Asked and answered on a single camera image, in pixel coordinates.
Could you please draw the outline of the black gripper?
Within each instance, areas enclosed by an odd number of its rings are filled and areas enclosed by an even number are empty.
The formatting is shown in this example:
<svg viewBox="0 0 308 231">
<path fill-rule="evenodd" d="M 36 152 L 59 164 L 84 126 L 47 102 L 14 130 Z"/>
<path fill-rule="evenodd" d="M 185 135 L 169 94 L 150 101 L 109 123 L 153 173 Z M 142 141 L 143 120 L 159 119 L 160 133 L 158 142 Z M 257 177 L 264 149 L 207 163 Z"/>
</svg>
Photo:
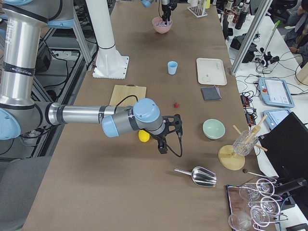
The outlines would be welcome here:
<svg viewBox="0 0 308 231">
<path fill-rule="evenodd" d="M 161 6 L 163 11 L 163 17 L 171 16 L 171 12 L 176 8 L 175 3 L 162 4 Z"/>
<path fill-rule="evenodd" d="M 152 135 L 152 137 L 158 142 L 158 150 L 160 154 L 167 154 L 166 146 L 166 136 L 170 133 L 176 132 L 179 141 L 181 142 L 182 138 L 182 120 L 179 114 L 173 116 L 166 115 L 163 116 L 163 131 L 158 132 L 157 135 Z"/>
</svg>

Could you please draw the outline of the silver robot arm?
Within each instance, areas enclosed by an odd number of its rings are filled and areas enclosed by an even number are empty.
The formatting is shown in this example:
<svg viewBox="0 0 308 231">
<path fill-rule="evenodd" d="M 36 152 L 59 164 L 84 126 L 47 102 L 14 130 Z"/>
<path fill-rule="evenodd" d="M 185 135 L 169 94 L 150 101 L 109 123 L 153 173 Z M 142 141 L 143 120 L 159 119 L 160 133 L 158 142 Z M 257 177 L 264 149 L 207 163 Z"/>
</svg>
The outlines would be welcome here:
<svg viewBox="0 0 308 231">
<path fill-rule="evenodd" d="M 4 57 L 0 81 L 0 138 L 14 139 L 49 125 L 68 123 L 100 124 L 107 137 L 137 130 L 148 132 L 158 142 L 158 150 L 170 150 L 166 136 L 181 137 L 179 115 L 162 116 L 156 103 L 138 99 L 133 106 L 74 106 L 35 102 L 31 99 L 36 72 L 40 31 L 43 27 L 73 28 L 74 6 L 71 0 L 5 0 L 7 15 Z"/>
</svg>

